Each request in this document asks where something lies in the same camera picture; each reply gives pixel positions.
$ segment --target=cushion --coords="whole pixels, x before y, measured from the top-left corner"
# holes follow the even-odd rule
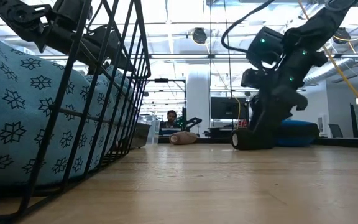
[[[55,100],[64,68],[63,65],[25,54],[0,41],[0,185],[26,184],[50,117],[51,109],[48,106]],[[107,68],[110,75],[112,70],[113,66]],[[117,71],[114,76],[114,81],[120,85],[122,73]],[[62,108],[83,111],[92,78],[92,75],[82,75],[73,70]],[[108,85],[109,80],[100,75],[91,102],[90,116],[100,115]],[[126,79],[124,92],[128,88],[131,86]],[[108,100],[104,120],[111,119],[114,105],[116,101],[119,102],[113,132],[107,137],[109,124],[103,123],[101,132],[95,139],[98,122],[87,119],[70,177],[84,173],[93,141],[97,141],[97,145],[90,169],[94,169],[104,156],[101,155],[104,143],[108,141],[107,152],[113,144],[115,132],[119,131],[119,138],[122,130],[130,128],[117,126],[121,113],[125,118],[130,111],[129,103],[123,108],[124,97],[119,97],[115,86]],[[37,185],[54,184],[62,180],[79,122],[79,117],[59,114]]]
[[[284,120],[275,136],[276,146],[305,147],[319,136],[319,129],[315,123]]]

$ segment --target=white column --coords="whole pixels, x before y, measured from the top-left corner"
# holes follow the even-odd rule
[[[209,65],[188,65],[187,70],[187,119],[197,117],[203,120],[190,131],[205,138],[204,131],[209,131]]]

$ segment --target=computer screen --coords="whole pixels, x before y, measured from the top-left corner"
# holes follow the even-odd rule
[[[237,98],[241,104],[240,119],[247,119],[247,98]],[[211,97],[211,119],[238,119],[239,103],[235,98]]]

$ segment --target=man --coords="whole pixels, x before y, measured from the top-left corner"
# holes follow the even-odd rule
[[[175,120],[177,118],[177,113],[173,110],[168,111],[166,122],[160,123],[160,128],[180,128],[175,124]]]

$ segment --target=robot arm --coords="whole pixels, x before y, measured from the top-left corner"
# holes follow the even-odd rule
[[[71,37],[77,29],[84,3],[84,0],[57,0],[52,8],[48,4],[29,6],[20,0],[0,0],[0,17],[20,38],[34,42],[41,53],[49,46],[68,54],[72,43]],[[46,24],[41,22],[43,17],[47,20]],[[83,45],[95,58],[98,58],[101,51],[105,31],[106,26],[100,26],[83,36]],[[111,33],[105,59],[115,61],[118,44],[117,35],[115,32]],[[88,65],[90,70],[96,67],[94,61],[83,50],[78,52],[77,60]],[[125,68],[127,60],[129,58],[122,54],[116,66]],[[135,70],[131,63],[128,70]]]
[[[258,67],[261,62],[273,68],[248,69],[241,86],[259,89],[252,100],[253,109],[247,144],[237,149],[267,149],[273,147],[274,132],[291,109],[304,110],[307,99],[296,92],[312,66],[322,66],[328,60],[324,52],[317,52],[338,30],[350,7],[358,0],[336,0],[340,9],[325,7],[304,25],[288,29],[284,35],[264,27],[251,43],[249,62]]]

